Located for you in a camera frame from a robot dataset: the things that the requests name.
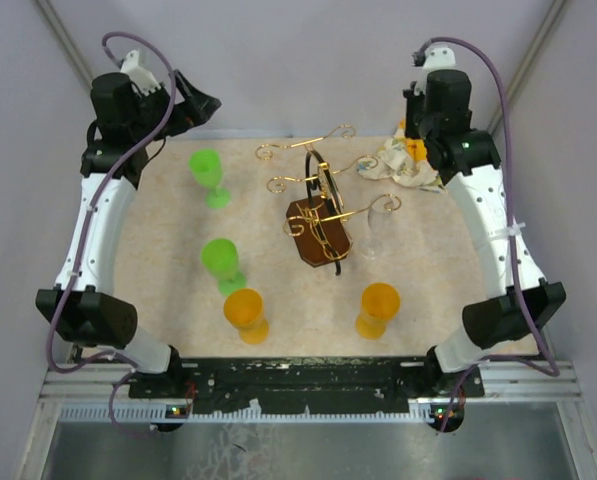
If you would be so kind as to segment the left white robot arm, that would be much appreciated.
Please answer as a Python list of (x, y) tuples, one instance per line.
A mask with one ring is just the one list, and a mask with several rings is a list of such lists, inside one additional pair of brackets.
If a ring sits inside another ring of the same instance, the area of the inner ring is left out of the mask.
[(171, 80), (170, 90), (160, 83), (140, 86), (137, 75), (120, 72), (93, 80), (96, 117), (81, 157), (76, 226), (53, 287), (35, 299), (50, 324), (48, 348), (60, 337), (96, 349), (95, 359), (122, 358), (167, 397), (186, 384), (179, 354), (139, 327), (136, 307), (115, 296), (114, 266), (124, 219), (152, 159), (147, 146), (205, 124), (221, 105), (179, 71)]

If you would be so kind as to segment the gold wire wine glass rack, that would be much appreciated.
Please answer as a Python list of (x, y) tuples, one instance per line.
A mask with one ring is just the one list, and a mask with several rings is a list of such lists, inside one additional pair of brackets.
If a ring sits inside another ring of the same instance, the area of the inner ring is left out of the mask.
[(293, 144), (264, 143), (257, 147), (255, 156), (260, 160), (270, 160), (277, 150), (303, 148), (305, 150), (305, 174), (301, 178), (275, 176), (266, 183), (266, 189), (273, 194), (283, 193), (289, 183), (305, 186), (306, 197), (290, 203), (282, 225), (284, 233), (293, 238), (302, 261), (318, 268), (332, 264), (335, 275), (342, 274), (342, 261), (348, 257), (353, 247), (352, 236), (345, 224), (349, 219), (370, 211), (380, 205), (382, 210), (393, 213), (402, 206), (402, 200), (395, 194), (381, 194), (359, 210), (347, 211), (343, 196), (336, 182), (336, 176), (355, 166), (373, 169), (378, 166), (374, 155), (362, 155), (351, 161), (346, 167), (334, 170), (315, 144), (332, 136), (350, 139), (356, 135), (356, 129), (349, 124), (340, 124), (329, 133)]

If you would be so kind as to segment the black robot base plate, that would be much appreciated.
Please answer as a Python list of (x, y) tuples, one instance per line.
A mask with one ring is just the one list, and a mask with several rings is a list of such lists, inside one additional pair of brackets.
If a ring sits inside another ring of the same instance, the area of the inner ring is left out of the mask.
[(177, 359), (169, 372), (136, 373), (128, 384), (132, 399), (180, 398), (196, 414), (252, 402), (265, 414), (373, 414), (446, 398), (459, 379), (424, 357), (209, 357)]

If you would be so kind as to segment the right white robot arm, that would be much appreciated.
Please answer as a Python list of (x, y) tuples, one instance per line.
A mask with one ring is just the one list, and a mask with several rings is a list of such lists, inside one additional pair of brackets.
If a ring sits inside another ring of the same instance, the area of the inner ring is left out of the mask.
[(423, 141), (460, 209), (485, 283), (484, 300), (465, 306), (460, 326), (427, 354), (425, 384), (439, 396), (499, 345), (541, 333), (566, 299), (564, 286), (549, 282), (532, 258), (522, 224), (507, 218), (501, 158), (492, 136), (471, 125), (471, 90), (465, 72), (445, 67), (403, 93), (405, 132)]

